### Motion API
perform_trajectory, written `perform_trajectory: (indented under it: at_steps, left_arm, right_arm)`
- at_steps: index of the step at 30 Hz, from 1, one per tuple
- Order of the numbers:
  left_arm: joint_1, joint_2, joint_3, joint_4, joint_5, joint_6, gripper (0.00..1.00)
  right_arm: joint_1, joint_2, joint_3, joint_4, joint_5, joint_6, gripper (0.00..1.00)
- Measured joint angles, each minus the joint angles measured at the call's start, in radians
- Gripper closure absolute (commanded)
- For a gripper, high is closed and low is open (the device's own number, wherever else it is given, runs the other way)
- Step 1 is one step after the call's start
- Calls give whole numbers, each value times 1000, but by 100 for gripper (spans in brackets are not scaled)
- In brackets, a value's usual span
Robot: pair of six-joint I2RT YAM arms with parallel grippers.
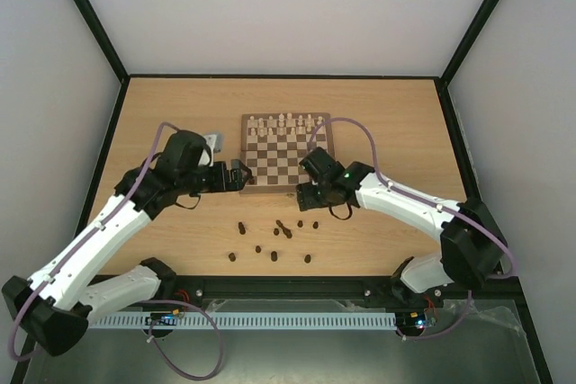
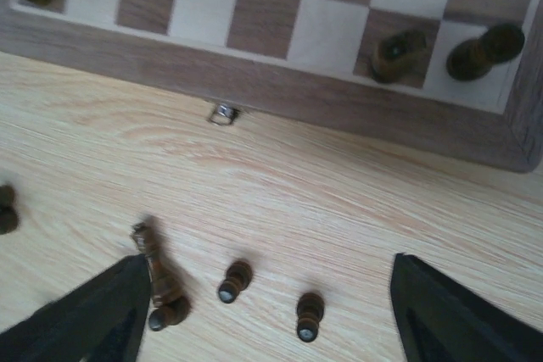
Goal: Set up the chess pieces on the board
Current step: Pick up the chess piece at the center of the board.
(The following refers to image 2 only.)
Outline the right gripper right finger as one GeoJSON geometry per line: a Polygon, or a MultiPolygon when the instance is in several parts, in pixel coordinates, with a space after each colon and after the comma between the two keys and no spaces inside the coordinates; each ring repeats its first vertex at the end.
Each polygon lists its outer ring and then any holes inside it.
{"type": "Polygon", "coordinates": [[[541,331],[414,255],[395,255],[389,293],[408,361],[542,360],[541,331]]]}

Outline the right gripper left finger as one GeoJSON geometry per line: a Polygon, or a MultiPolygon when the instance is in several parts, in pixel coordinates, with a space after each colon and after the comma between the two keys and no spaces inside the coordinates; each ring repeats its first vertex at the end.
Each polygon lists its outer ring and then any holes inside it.
{"type": "Polygon", "coordinates": [[[127,256],[2,332],[1,360],[135,361],[150,297],[144,256],[127,256]]]}

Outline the dark queen piece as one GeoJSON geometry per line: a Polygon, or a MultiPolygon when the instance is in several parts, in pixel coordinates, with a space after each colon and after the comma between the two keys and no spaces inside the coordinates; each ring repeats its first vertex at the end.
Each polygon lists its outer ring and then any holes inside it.
{"type": "Polygon", "coordinates": [[[162,247],[154,227],[145,221],[135,224],[131,238],[147,262],[154,307],[178,300],[182,296],[182,287],[164,262],[162,247]]]}

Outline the dark rook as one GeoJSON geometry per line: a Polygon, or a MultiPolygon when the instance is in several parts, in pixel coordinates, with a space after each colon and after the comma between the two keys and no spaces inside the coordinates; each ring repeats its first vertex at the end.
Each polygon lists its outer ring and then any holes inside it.
{"type": "Polygon", "coordinates": [[[515,24],[491,26],[483,35],[461,42],[449,53],[446,70],[457,81],[475,81],[500,64],[514,60],[523,50],[525,35],[515,24]]]}

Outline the dark knight piece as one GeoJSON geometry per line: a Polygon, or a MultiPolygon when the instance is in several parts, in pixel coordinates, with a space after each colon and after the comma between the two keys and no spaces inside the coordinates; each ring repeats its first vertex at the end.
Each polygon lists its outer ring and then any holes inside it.
{"type": "Polygon", "coordinates": [[[381,40],[370,57],[372,78],[380,83],[393,83],[412,71],[427,48],[424,32],[401,31],[381,40]]]}

